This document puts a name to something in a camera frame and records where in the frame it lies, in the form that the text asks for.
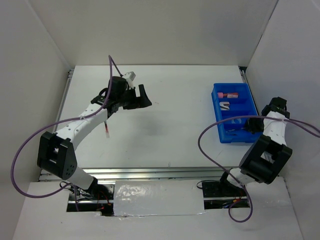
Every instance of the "white table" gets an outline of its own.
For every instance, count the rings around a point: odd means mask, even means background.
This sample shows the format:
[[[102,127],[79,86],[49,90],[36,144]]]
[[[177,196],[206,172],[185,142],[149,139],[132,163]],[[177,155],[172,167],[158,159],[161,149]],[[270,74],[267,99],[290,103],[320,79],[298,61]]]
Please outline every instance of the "white table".
[[[82,168],[215,167],[199,151],[199,134],[216,121],[214,83],[242,83],[237,66],[119,66],[134,71],[152,106],[119,110],[76,150]],[[76,66],[60,119],[78,116],[105,88],[109,66]],[[202,139],[203,149],[224,166],[238,166],[250,144],[222,144],[217,128]]]
[[[32,182],[28,193],[53,192],[58,182]],[[200,215],[105,217],[97,212],[66,212],[69,191],[51,197],[25,198],[14,240],[302,240],[286,185],[277,177],[270,185],[250,183],[253,215],[235,223],[227,209]],[[236,219],[248,216],[248,208],[232,210]]]

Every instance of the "gray wall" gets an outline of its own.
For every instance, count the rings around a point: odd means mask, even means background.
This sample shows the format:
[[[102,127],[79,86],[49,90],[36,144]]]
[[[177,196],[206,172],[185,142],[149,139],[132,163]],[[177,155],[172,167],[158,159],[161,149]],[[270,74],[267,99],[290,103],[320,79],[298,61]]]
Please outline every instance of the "gray wall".
[[[55,120],[68,71],[24,0],[0,1],[0,32],[0,238],[10,240],[25,199],[10,182],[12,159],[32,132]],[[38,146],[36,138],[18,159],[24,191],[40,172]]]
[[[73,66],[247,66],[276,1],[30,0]]]
[[[261,110],[272,97],[288,100],[291,118],[320,127],[320,0],[280,0],[247,69]],[[288,125],[292,204],[305,240],[320,239],[320,140]]]

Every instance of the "blue object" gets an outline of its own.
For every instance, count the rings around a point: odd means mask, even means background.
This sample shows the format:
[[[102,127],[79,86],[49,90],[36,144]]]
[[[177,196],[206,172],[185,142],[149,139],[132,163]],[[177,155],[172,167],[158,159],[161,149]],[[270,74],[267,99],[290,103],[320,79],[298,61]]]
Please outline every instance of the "blue object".
[[[218,98],[218,93],[238,93],[238,98]],[[246,83],[215,83],[211,95],[217,122],[236,116],[258,115],[249,86]],[[229,110],[221,110],[220,102],[229,102]],[[242,129],[246,121],[247,118],[239,118],[219,124],[217,128],[220,142],[254,143],[262,132],[252,134]]]

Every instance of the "blue plastic bin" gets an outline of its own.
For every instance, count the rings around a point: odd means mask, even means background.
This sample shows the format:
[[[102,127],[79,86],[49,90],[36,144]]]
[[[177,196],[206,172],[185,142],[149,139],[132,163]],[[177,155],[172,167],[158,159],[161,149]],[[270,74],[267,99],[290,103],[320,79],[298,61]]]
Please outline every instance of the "blue plastic bin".
[[[218,98],[218,93],[238,93],[238,98]],[[215,83],[212,101],[216,121],[242,115],[258,115],[249,86],[246,83]],[[220,102],[229,102],[230,110],[221,110]],[[262,132],[252,134],[242,129],[247,118],[226,121],[217,126],[221,143],[254,143]]]

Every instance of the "plastic sheet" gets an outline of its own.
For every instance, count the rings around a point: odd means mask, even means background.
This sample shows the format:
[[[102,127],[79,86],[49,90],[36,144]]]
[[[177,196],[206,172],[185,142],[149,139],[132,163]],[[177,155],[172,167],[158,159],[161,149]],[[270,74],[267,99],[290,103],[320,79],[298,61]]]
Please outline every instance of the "plastic sheet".
[[[200,180],[116,181],[115,216],[203,214]]]

